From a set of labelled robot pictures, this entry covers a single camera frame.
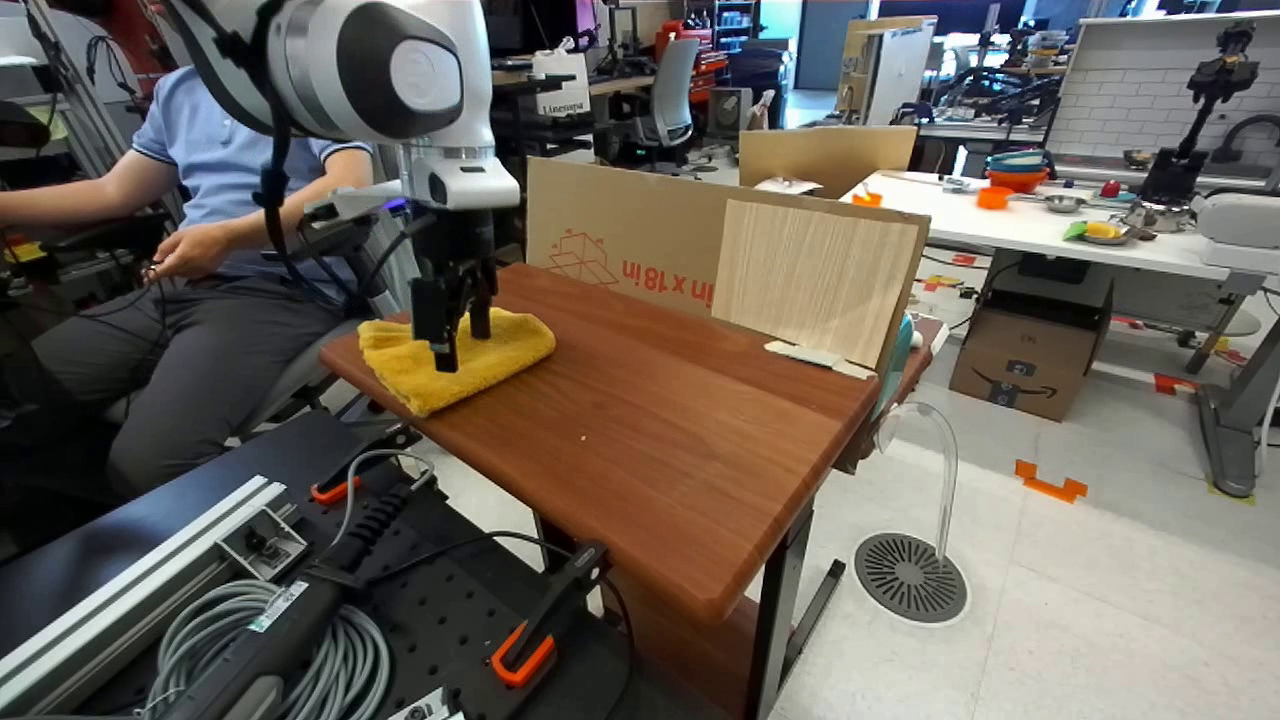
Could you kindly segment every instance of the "floor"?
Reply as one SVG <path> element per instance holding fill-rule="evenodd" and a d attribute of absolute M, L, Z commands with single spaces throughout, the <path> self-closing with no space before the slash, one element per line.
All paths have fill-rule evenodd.
<path fill-rule="evenodd" d="M 933 282 L 917 286 L 917 311 L 966 324 L 962 286 L 974 274 L 937 282 L 937 264 L 921 264 Z M 1204 374 L 1229 374 L 1278 311 L 1252 301 L 1248 314 L 1259 324 L 1231 336 Z M 949 622 L 913 622 L 849 571 L 773 716 L 1280 716 L 1280 455 L 1270 451 L 1252 498 L 1211 492 L 1192 400 L 1151 393 L 1151 373 L 1183 361 L 1167 333 L 1115 318 L 1071 417 L 1051 422 L 949 393 L 949 341 L 913 400 L 933 404 L 962 438 L 944 550 L 968 580 L 968 609 Z M 426 451 L 477 524 L 532 527 L 472 468 Z M 1089 497 L 1028 492 L 1017 459 L 1045 481 L 1084 481 Z M 877 532 L 937 542 L 940 487 L 940 422 L 917 404 L 897 407 L 881 446 L 852 476 L 828 476 L 802 592 L 833 559 L 852 565 Z"/>

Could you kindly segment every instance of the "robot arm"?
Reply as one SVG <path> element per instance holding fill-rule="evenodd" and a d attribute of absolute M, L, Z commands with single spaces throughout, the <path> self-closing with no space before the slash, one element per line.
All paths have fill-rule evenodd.
<path fill-rule="evenodd" d="M 488 213 L 522 204 L 488 125 L 482 0 L 170 0 L 170 17 L 239 125 L 398 148 L 402 190 L 427 217 L 413 225 L 421 274 L 403 297 L 451 373 L 467 306 L 488 336 Z"/>

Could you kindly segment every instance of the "gray cable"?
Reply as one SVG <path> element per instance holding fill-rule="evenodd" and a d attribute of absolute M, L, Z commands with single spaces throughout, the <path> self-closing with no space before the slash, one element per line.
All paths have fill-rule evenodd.
<path fill-rule="evenodd" d="M 233 580 L 190 604 L 162 636 L 156 681 L 140 716 L 156 716 L 208 671 L 248 622 L 279 597 L 263 580 Z M 287 720 L 371 720 L 393 689 L 393 652 L 378 621 L 339 609 L 321 652 L 285 697 Z"/>

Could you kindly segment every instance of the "wooden table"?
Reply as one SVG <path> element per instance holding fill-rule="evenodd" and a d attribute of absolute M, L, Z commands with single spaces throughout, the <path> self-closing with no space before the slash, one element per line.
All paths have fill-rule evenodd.
<path fill-rule="evenodd" d="M 768 356 L 760 333 L 545 269 L 505 269 L 498 303 L 542 314 L 558 356 L 427 421 L 381 388 L 355 336 L 326 361 L 552 527 L 606 542 L 627 588 L 691 628 L 728 628 L 764 568 L 741 703 L 764 716 L 796 659 L 812 497 L 870 422 L 877 383 Z"/>

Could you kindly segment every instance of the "metal grate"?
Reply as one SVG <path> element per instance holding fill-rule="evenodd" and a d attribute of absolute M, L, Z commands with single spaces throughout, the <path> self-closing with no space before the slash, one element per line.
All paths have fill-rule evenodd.
<path fill-rule="evenodd" d="M 889 613 L 917 622 L 962 615 L 968 588 L 962 568 L 917 536 L 870 536 L 857 546 L 857 580 Z"/>

